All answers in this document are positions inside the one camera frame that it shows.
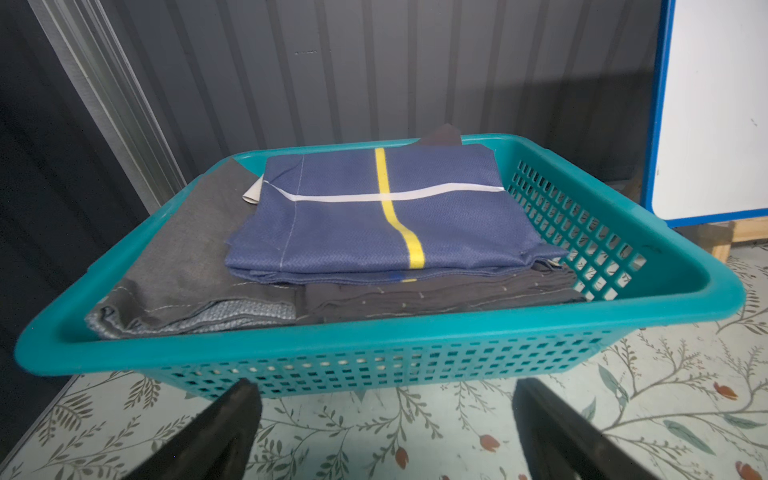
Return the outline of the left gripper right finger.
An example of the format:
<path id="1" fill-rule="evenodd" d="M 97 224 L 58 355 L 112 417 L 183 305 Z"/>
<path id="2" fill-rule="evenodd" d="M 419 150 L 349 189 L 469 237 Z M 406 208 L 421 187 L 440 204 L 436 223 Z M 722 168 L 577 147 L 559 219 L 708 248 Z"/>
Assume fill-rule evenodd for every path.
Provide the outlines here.
<path id="1" fill-rule="evenodd" d="M 512 411 L 532 479 L 654 477 L 535 378 L 516 383 Z"/>

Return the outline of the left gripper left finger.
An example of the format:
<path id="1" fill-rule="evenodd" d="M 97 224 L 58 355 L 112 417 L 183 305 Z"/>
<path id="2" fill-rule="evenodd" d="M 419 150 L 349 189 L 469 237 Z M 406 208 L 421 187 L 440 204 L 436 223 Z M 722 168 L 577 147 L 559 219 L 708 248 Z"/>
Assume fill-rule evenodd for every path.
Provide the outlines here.
<path id="1" fill-rule="evenodd" d="M 241 479 L 262 410 L 258 386 L 241 379 L 127 477 Z"/>

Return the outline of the dark checked pillowcase front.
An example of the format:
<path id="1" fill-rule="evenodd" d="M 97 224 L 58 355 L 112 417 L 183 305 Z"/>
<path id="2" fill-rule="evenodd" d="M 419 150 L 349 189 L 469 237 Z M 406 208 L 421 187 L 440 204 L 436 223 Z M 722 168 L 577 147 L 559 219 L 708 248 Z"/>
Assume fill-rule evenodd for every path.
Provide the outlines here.
<path id="1" fill-rule="evenodd" d="M 582 303 L 585 298 L 574 283 L 573 271 L 544 260 L 505 276 L 450 275 L 383 285 L 314 283 L 298 289 L 296 321 L 330 324 Z"/>

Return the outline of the navy yellow striped pillowcase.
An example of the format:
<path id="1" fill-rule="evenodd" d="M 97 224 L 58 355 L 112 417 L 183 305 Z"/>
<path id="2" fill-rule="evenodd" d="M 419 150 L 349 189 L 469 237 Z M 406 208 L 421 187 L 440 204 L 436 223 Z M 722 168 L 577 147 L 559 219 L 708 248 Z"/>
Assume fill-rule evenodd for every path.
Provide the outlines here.
<path id="1" fill-rule="evenodd" d="M 227 269 L 262 284 L 496 276 L 563 259 L 504 187 L 483 145 L 270 158 Z"/>

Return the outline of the plain grey pillowcase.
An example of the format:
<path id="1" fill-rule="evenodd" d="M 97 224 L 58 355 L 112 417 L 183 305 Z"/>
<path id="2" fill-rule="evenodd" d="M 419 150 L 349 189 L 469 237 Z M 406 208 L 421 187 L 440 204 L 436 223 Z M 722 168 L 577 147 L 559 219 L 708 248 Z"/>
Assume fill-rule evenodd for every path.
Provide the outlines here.
<path id="1" fill-rule="evenodd" d="M 295 287 L 232 275 L 228 239 L 255 207 L 242 195 L 257 180 L 234 159 L 201 176 L 127 273 L 86 315 L 102 339 L 133 339 L 293 326 Z"/>

